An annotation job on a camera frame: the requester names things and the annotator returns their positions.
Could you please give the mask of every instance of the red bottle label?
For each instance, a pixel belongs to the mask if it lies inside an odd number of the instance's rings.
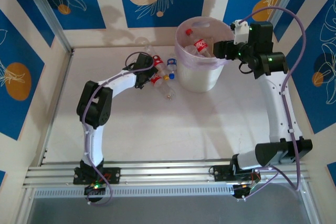
[[[156,74],[151,78],[151,82],[152,82],[153,84],[155,84],[156,81],[157,81],[157,80],[160,80],[160,79],[162,79],[161,76],[159,76],[159,75],[156,73]]]
[[[154,66],[156,66],[157,64],[163,63],[162,59],[158,55],[154,55],[153,59],[154,59]]]
[[[207,48],[208,45],[205,43],[203,39],[200,39],[198,42],[196,42],[195,47],[197,48],[197,51],[202,51],[204,48]]]

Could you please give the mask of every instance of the trash bin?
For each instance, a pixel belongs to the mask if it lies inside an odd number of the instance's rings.
[[[192,92],[206,92],[214,87],[217,79],[228,63],[225,59],[201,58],[189,54],[184,47],[191,44],[185,31],[192,28],[204,38],[212,37],[214,42],[233,40],[230,27],[222,21],[210,17],[190,18],[179,25],[175,36],[177,75],[181,86]]]

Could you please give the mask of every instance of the wire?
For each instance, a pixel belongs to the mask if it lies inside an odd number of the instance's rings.
[[[245,64],[245,63],[243,63],[243,62],[241,62],[240,64],[239,64],[239,67],[238,67],[238,69],[239,69],[239,71],[241,72],[241,73],[243,73],[243,74],[250,74],[250,73],[253,73],[253,70],[250,70],[250,71],[242,71],[242,66],[243,66],[243,64]]]
[[[259,180],[261,180],[261,177],[258,173],[255,173],[255,175],[257,175],[257,177],[259,178]]]
[[[127,59],[126,59],[126,62],[125,62],[125,63],[127,63],[127,60],[128,60],[131,56],[133,56],[133,55],[135,55],[135,54],[140,54],[140,53],[145,54],[145,55],[147,55],[147,56],[150,56],[150,55],[147,54],[146,52],[141,52],[141,51],[139,51],[139,52],[133,52],[133,53],[131,53],[130,55],[127,56]],[[106,206],[106,205],[111,201],[111,199],[112,199],[112,187],[111,187],[110,183],[109,183],[108,180],[104,177],[104,175],[102,175],[102,173],[96,168],[96,166],[94,165],[94,163],[92,162],[91,157],[90,157],[90,147],[89,147],[89,145],[90,145],[90,137],[89,137],[89,134],[87,133],[87,132],[89,132],[89,126],[88,126],[88,124],[85,122],[85,118],[86,118],[86,115],[87,115],[88,110],[89,110],[89,108],[90,108],[90,105],[91,105],[91,103],[93,102],[93,100],[94,100],[96,94],[98,93],[98,91],[99,91],[101,88],[103,88],[105,85],[109,84],[111,81],[117,80],[119,77],[125,76],[125,75],[127,75],[127,74],[132,74],[132,73],[135,73],[135,72],[140,72],[140,71],[146,71],[146,70],[149,70],[149,69],[151,69],[153,66],[154,66],[154,60],[153,60],[153,62],[152,62],[152,64],[151,64],[150,67],[142,68],[142,69],[137,69],[137,70],[132,70],[132,71],[129,71],[129,72],[126,72],[126,73],[123,73],[123,74],[118,74],[118,75],[116,75],[116,76],[110,78],[109,80],[105,81],[104,83],[102,83],[101,85],[99,85],[99,86],[95,89],[95,91],[92,93],[92,96],[90,97],[90,100],[89,100],[88,104],[87,104],[86,107],[85,107],[85,110],[84,110],[84,113],[83,113],[83,116],[82,116],[82,119],[81,119],[82,124],[84,125],[84,128],[85,128],[85,153],[86,153],[86,155],[87,155],[88,161],[90,162],[90,165],[92,166],[92,168],[93,168],[93,169],[97,172],[97,174],[104,180],[104,182],[106,183],[106,185],[108,186],[108,188],[109,188],[109,190],[110,190],[110,198],[109,198],[106,202],[101,203],[101,204],[97,204],[97,203],[93,203],[93,202],[88,201],[88,203],[89,203],[90,205],[93,205],[93,206]]]
[[[245,197],[244,197],[244,200],[248,199],[248,198],[251,197],[252,195],[254,195],[254,194],[256,194],[257,192],[259,192],[260,190],[262,190],[265,186],[267,186],[269,183],[271,183],[271,181],[272,181],[273,179],[275,179],[276,176],[278,176],[278,175],[279,175],[279,173],[277,173],[276,175],[274,175],[269,181],[267,181],[266,183],[264,183],[264,184],[263,184],[262,186],[260,186],[257,190],[255,190],[253,193],[251,193],[251,194],[245,196]]]
[[[286,116],[287,116],[287,120],[288,120],[288,125],[290,129],[293,129],[293,124],[292,124],[292,120],[291,120],[291,116],[290,116],[290,112],[289,112],[289,108],[288,108],[288,103],[286,100],[286,95],[285,95],[285,88],[286,88],[286,84],[288,82],[288,79],[290,78],[290,76],[293,74],[294,70],[296,69],[296,67],[298,66],[298,64],[300,63],[302,57],[303,57],[303,53],[306,49],[306,43],[307,43],[307,37],[306,37],[306,31],[304,29],[303,23],[301,22],[301,20],[299,19],[299,17],[291,12],[290,10],[283,8],[283,7],[279,7],[279,6],[268,6],[268,7],[264,7],[261,8],[259,10],[256,10],[255,12],[252,12],[250,15],[248,15],[247,17],[245,17],[244,19],[242,19],[241,21],[239,21],[239,24],[241,24],[242,22],[248,20],[249,18],[251,18],[253,15],[255,15],[256,13],[262,12],[264,10],[268,10],[268,9],[277,9],[277,10],[281,10],[289,15],[291,15],[299,24],[301,32],[302,32],[302,48],[299,54],[298,59],[296,60],[296,62],[294,63],[293,67],[290,69],[290,71],[288,72],[287,76],[284,79],[284,82],[282,83],[282,87],[281,87],[281,96],[282,96],[282,101],[283,101],[283,105],[285,107],[285,111],[286,111]],[[273,169],[277,170],[278,173],[269,181],[267,181],[262,187],[260,187],[257,191],[259,191],[260,189],[264,188],[267,184],[269,184],[276,176],[278,176],[278,174],[280,173],[288,182],[290,182],[290,185],[293,187],[293,189],[295,191],[299,191],[300,190],[300,186],[301,186],[301,170],[300,170],[300,157],[299,157],[299,150],[298,150],[298,145],[296,143],[296,139],[295,139],[295,135],[294,132],[290,133],[291,139],[293,141],[293,146],[294,146],[294,153],[295,153],[295,159],[296,159],[296,173],[297,173],[297,184],[296,186],[290,181],[290,179],[282,172],[280,171],[278,168],[276,167],[272,167]]]

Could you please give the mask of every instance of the white floor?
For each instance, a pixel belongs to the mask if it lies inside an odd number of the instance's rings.
[[[85,83],[111,77],[124,67],[127,55],[143,48],[76,49],[54,121],[44,163],[79,162],[83,130],[76,107]],[[167,59],[173,47],[156,47]],[[252,74],[241,74],[239,62],[223,69],[216,86],[206,93],[184,90],[178,80],[173,101],[165,100],[150,83],[129,89],[112,101],[104,128],[105,161],[158,161],[230,158],[268,141],[266,107]]]

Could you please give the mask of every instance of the white robotic arm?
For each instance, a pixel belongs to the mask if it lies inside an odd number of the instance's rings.
[[[292,163],[295,154],[291,134],[297,140],[300,157],[312,149],[312,143],[311,140],[303,139],[288,86],[284,89],[282,87],[288,66],[282,53],[272,51],[273,26],[270,22],[256,22],[248,26],[247,22],[236,20],[230,27],[235,32],[235,39],[215,43],[214,54],[217,58],[238,59],[242,64],[247,63],[254,73],[266,103],[270,140],[270,143],[257,144],[253,151],[234,155],[234,173],[244,173],[245,170],[261,166]],[[286,97],[291,124],[288,122],[283,95]]]
[[[123,75],[122,77],[119,77],[115,79],[114,81],[111,81],[107,85],[105,85],[105,88],[110,88],[113,90],[112,93],[112,98],[114,98],[117,94],[120,94],[122,91],[133,88],[136,83],[136,75],[131,73],[131,74],[126,74],[128,71],[127,70],[122,70],[118,75]],[[100,81],[98,82],[98,85],[101,85],[107,80]],[[86,131],[86,128],[83,125],[83,129],[85,134],[88,134],[89,137],[89,157],[93,164],[95,166],[98,166],[102,161],[103,161],[103,153],[102,153],[102,136],[103,136],[103,130],[104,130],[104,125],[98,126],[96,129],[92,125],[88,125],[89,130]],[[89,160],[88,160],[88,155],[87,153],[84,153],[82,160],[84,161],[85,164],[91,165]]]

